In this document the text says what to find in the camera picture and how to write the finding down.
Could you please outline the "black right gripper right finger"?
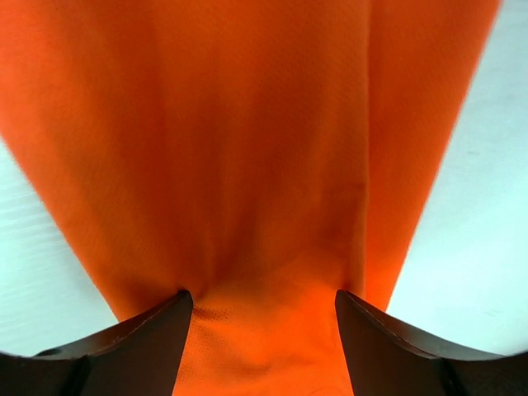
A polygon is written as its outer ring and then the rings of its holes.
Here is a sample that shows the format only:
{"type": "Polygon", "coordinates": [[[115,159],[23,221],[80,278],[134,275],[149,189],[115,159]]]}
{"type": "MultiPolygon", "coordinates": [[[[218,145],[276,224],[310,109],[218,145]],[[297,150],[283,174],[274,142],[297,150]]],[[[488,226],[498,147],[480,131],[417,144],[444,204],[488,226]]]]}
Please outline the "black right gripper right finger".
{"type": "Polygon", "coordinates": [[[527,354],[450,342],[339,290],[335,308],[357,396],[525,396],[527,354]]]}

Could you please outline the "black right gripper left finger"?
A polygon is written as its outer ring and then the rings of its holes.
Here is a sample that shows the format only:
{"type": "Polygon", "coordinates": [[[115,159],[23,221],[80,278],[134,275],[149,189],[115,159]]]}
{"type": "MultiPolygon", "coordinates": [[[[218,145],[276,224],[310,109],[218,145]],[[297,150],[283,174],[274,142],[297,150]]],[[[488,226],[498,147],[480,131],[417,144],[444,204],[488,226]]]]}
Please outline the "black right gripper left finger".
{"type": "Polygon", "coordinates": [[[1,354],[1,393],[12,396],[172,394],[191,322],[191,294],[35,356],[1,354]]]}

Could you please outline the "orange t shirt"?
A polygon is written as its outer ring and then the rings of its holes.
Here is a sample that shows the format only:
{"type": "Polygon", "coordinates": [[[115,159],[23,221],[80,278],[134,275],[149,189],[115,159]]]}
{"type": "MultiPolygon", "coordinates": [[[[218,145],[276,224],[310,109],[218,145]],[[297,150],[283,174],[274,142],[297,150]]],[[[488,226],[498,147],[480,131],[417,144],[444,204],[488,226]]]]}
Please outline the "orange t shirt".
{"type": "Polygon", "coordinates": [[[186,289],[178,395],[349,395],[497,1],[4,1],[1,134],[119,319],[186,289]]]}

